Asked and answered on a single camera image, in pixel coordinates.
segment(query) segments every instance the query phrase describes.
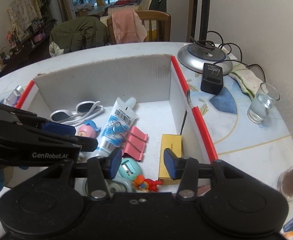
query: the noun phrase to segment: black power adapter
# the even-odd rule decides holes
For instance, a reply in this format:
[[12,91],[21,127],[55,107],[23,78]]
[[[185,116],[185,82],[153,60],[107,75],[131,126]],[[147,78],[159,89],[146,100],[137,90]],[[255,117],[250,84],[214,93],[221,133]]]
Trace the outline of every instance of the black power adapter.
[[223,70],[221,67],[204,63],[202,70],[201,90],[218,95],[223,88]]

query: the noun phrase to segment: white sunglasses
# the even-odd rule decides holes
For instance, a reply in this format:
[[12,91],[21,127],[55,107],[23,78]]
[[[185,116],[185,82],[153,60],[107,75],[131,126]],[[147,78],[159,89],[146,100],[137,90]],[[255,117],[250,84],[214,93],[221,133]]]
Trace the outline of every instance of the white sunglasses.
[[85,120],[90,120],[101,114],[104,108],[100,103],[100,101],[84,101],[77,104],[75,111],[56,110],[50,115],[50,118],[54,122],[77,126]]

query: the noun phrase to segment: silver lamp base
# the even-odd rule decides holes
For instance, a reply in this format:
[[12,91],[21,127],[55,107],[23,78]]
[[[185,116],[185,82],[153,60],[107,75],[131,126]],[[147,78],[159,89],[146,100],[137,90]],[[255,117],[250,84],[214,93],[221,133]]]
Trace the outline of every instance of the silver lamp base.
[[[204,63],[212,64],[220,60],[230,59],[230,57],[219,48],[215,47],[210,50],[193,43],[182,47],[177,53],[177,59],[190,70],[202,73]],[[223,75],[227,75],[233,69],[231,61],[221,62],[217,65],[222,67]]]

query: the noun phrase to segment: green jacket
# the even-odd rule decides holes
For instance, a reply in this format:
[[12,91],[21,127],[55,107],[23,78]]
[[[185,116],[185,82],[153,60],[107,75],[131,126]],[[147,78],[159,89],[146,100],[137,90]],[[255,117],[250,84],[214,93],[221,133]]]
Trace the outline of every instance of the green jacket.
[[93,16],[79,17],[55,26],[50,44],[54,41],[64,54],[106,45],[110,40],[108,28]]

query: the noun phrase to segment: binder clip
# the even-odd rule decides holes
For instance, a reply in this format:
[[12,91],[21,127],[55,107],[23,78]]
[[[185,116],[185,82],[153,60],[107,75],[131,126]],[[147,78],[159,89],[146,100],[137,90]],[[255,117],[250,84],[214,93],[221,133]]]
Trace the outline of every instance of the binder clip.
[[[118,130],[125,130],[126,132],[128,132],[127,138],[123,136],[120,132],[115,132],[115,127],[118,125],[121,127],[121,129]],[[139,130],[139,128],[137,128],[136,126],[132,126],[130,130],[127,130],[121,125],[120,122],[116,122],[114,124],[113,133],[115,135],[120,135],[124,140],[127,141],[124,146],[122,156],[126,153],[137,161],[141,161],[143,159],[143,152],[145,150],[145,144],[148,138],[147,134],[141,132],[141,130]]]

